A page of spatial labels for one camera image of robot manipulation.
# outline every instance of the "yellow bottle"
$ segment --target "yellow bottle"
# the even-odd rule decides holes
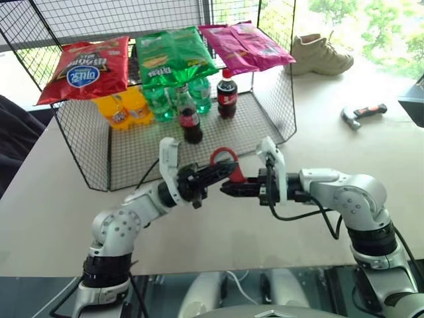
[[[92,99],[97,104],[99,112],[107,119],[109,124],[116,129],[128,129],[131,118],[122,104],[121,97],[109,95]]]
[[[153,120],[153,113],[148,108],[147,100],[140,92],[140,86],[128,87],[119,93],[124,108],[129,112],[132,122],[149,125]]]

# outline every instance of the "pink chip bag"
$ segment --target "pink chip bag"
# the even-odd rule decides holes
[[[236,25],[203,25],[199,30],[232,75],[264,71],[296,62],[250,21]]]

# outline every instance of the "bottle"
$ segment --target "bottle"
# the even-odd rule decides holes
[[[143,95],[147,99],[150,110],[157,121],[171,121],[174,118],[174,112],[165,95],[163,87],[143,89]]]
[[[167,87],[166,94],[170,102],[171,108],[175,113],[178,113],[178,100],[177,100],[177,89],[174,87]]]
[[[237,84],[231,78],[231,71],[223,69],[223,79],[218,83],[218,112],[222,118],[233,118],[236,113]]]
[[[201,142],[203,133],[200,118],[193,99],[188,93],[188,84],[177,88],[178,121],[184,130],[184,139],[190,144]]]
[[[131,124],[128,111],[118,95],[109,95],[92,99],[97,104],[99,112],[106,118],[112,128],[128,129]]]
[[[189,82],[188,91],[194,100],[199,114],[207,114],[211,109],[211,84],[207,78]]]
[[[129,112],[133,123],[149,125],[152,122],[153,113],[148,108],[147,100],[140,92],[140,86],[130,86],[126,91],[117,95],[121,97],[122,104]]]

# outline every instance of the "hiking boot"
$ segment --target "hiking boot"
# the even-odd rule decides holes
[[[338,75],[353,65],[353,57],[338,53],[331,43],[320,34],[296,36],[291,55],[297,61],[291,64],[291,73],[301,75],[315,72],[323,75]]]

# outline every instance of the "wire mesh basket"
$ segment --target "wire mesh basket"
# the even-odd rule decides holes
[[[192,25],[234,24],[252,21],[287,51],[292,45],[295,0],[113,0],[113,1],[0,1],[0,51],[12,50],[37,87],[51,78],[62,45],[102,41],[129,35],[129,56],[136,37],[158,30]],[[217,66],[222,60],[209,48]],[[216,87],[220,74],[209,76]],[[140,83],[138,63],[129,59],[129,80]],[[271,136],[277,143],[295,132],[292,78],[283,67],[235,76],[239,97],[232,120],[218,115],[213,106],[201,116],[203,141],[180,146],[180,164],[209,163],[221,146],[239,156],[254,151],[260,139]],[[91,189],[122,189],[138,183],[157,159],[158,143],[165,136],[183,140],[178,122],[133,126],[128,131],[111,129],[91,101],[69,100],[58,107],[55,118],[76,164]],[[146,181],[159,178],[158,168]]]

